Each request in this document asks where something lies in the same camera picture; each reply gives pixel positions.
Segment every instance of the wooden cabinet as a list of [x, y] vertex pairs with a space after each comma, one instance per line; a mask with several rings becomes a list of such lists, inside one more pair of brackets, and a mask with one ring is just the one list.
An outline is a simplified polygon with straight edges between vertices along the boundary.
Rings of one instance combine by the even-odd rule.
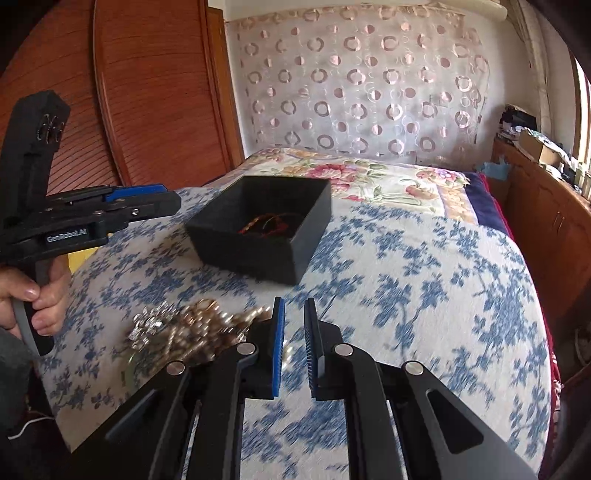
[[49, 193], [202, 186], [243, 161], [220, 10], [206, 0], [60, 0], [0, 77], [0, 141], [16, 101], [72, 108]]
[[495, 141], [493, 161], [512, 164], [504, 213], [528, 265], [556, 342], [591, 319], [591, 207], [517, 149]]

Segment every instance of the black tray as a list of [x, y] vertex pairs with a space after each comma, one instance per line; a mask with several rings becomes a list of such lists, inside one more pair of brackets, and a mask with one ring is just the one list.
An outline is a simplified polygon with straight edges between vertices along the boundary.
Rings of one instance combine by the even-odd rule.
[[[239, 233], [266, 213], [296, 214], [295, 233]], [[242, 177], [186, 223], [201, 260], [209, 265], [297, 285], [330, 221], [330, 182], [296, 177]]]

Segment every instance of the human hand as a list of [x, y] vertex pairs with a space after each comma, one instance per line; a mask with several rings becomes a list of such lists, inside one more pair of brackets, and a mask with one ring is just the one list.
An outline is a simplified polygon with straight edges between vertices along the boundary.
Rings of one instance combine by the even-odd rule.
[[21, 338], [12, 311], [11, 297], [14, 297], [31, 301], [33, 308], [38, 310], [31, 323], [39, 335], [56, 334], [64, 325], [71, 279], [67, 255], [53, 260], [49, 269], [49, 283], [42, 288], [19, 269], [0, 267], [0, 326]]

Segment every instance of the bedspread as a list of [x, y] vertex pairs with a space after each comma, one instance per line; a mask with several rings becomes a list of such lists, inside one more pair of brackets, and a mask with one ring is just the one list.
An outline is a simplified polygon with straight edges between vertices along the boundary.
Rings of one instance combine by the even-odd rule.
[[286, 300], [294, 347], [279, 399], [247, 401], [245, 479], [346, 479], [341, 401], [307, 383], [303, 304], [379, 362], [427, 365], [534, 469], [550, 417], [550, 363], [540, 305], [522, 255], [504, 234], [398, 207], [333, 200], [333, 218], [296, 287], [203, 265], [183, 222], [216, 193], [185, 189], [172, 218], [138, 222], [74, 275], [63, 333], [41, 366], [57, 422], [78, 446], [129, 396], [122, 381], [133, 315], [208, 297], [227, 312]]
[[223, 187], [242, 175], [296, 176], [329, 179], [337, 199], [401, 206], [478, 225], [464, 187], [466, 175], [442, 168], [387, 164], [378, 160], [298, 150], [267, 148], [210, 187]]

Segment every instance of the sheer curtain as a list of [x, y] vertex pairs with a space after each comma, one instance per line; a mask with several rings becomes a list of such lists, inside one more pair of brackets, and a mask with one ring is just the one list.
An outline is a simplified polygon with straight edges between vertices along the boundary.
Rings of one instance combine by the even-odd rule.
[[489, 64], [464, 15], [359, 5], [228, 25], [246, 143], [470, 168]]
[[511, 8], [515, 14], [515, 28], [525, 42], [530, 65], [535, 74], [539, 106], [538, 129], [547, 137], [553, 138], [548, 99], [548, 57], [540, 22], [535, 9], [525, 0], [511, 0]]

